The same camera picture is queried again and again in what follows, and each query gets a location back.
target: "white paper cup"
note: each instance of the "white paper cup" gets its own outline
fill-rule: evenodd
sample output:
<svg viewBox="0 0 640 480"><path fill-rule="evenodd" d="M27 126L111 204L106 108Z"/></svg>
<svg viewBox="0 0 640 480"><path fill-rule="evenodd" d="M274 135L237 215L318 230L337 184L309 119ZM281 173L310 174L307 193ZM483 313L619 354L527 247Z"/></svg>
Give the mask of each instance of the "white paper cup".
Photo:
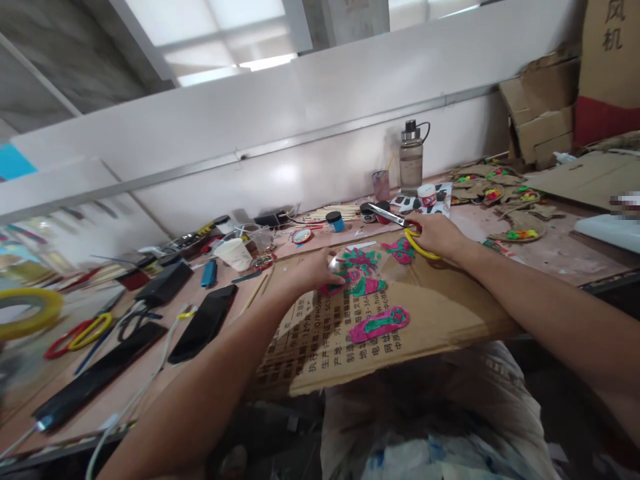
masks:
<svg viewBox="0 0 640 480"><path fill-rule="evenodd" d="M242 239L231 239L224 242L213 251L213 254L238 272L247 270L253 260Z"/></svg>

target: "yellow scissors handle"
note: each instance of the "yellow scissors handle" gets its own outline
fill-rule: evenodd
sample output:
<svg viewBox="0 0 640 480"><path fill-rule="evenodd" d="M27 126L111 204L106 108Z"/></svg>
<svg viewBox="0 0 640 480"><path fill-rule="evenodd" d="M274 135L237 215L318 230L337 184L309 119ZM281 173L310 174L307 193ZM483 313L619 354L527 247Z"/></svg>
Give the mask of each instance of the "yellow scissors handle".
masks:
<svg viewBox="0 0 640 480"><path fill-rule="evenodd" d="M113 322L110 313L103 313L93 321L80 335L73 339L69 344L69 350L75 351L86 347L88 344L98 340L100 336L108 329Z"/></svg>
<svg viewBox="0 0 640 480"><path fill-rule="evenodd" d="M405 236L407 237L407 240L409 240L409 243L414 248L414 250L416 250L416 252L418 252L420 255L431 260L440 260L440 257L438 257L436 254L428 252L426 250L422 250L422 248L418 246L418 244L415 242L413 238L419 237L420 236L419 233L416 233L411 229L405 229Z"/></svg>

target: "hand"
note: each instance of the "hand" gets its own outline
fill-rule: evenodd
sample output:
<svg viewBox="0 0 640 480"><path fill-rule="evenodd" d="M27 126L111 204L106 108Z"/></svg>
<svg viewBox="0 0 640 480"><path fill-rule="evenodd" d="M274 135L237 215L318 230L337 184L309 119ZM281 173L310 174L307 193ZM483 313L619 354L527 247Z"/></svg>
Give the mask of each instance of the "hand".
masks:
<svg viewBox="0 0 640 480"><path fill-rule="evenodd" d="M286 276L286 280L291 282L291 288L300 291L302 294L318 290L323 285L343 285L344 278L332 274L328 269L329 256L334 257L335 251L325 247L304 258L292 268Z"/></svg>
<svg viewBox="0 0 640 480"><path fill-rule="evenodd" d="M455 261L457 253L468 249L470 244L473 244L454 222L441 213L431 215L411 213L405 218L422 226L422 234L413 238L415 242L424 250L441 257Z"/></svg>

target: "window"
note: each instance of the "window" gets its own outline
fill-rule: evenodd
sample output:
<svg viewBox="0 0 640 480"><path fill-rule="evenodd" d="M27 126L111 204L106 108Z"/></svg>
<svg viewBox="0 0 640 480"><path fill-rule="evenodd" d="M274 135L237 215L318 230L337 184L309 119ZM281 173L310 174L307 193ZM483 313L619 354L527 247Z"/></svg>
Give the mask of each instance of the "window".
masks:
<svg viewBox="0 0 640 480"><path fill-rule="evenodd" d="M389 0L391 31L478 8L481 0Z"/></svg>
<svg viewBox="0 0 640 480"><path fill-rule="evenodd" d="M312 48L302 0L112 0L121 15L122 2L181 86L282 65Z"/></svg>

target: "person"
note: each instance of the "person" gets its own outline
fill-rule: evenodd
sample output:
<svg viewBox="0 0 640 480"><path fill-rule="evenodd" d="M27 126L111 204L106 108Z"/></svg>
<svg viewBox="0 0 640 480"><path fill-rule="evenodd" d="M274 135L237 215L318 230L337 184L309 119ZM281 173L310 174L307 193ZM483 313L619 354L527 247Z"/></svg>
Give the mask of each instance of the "person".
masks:
<svg viewBox="0 0 640 480"><path fill-rule="evenodd" d="M473 242L443 215L408 219L422 225L417 238L422 248L476 278L602 398L640 445L636 320ZM280 288L270 289L224 328L158 396L99 479L150 479L201 465L289 308L308 291L342 284L327 269L328 255L335 252L308 256L282 278ZM412 313L412 321L419 315ZM502 342L423 360L410 364L415 371L398 365L327 390L324 479L558 478L544 442L540 406ZM408 379L414 373L418 377Z"/></svg>

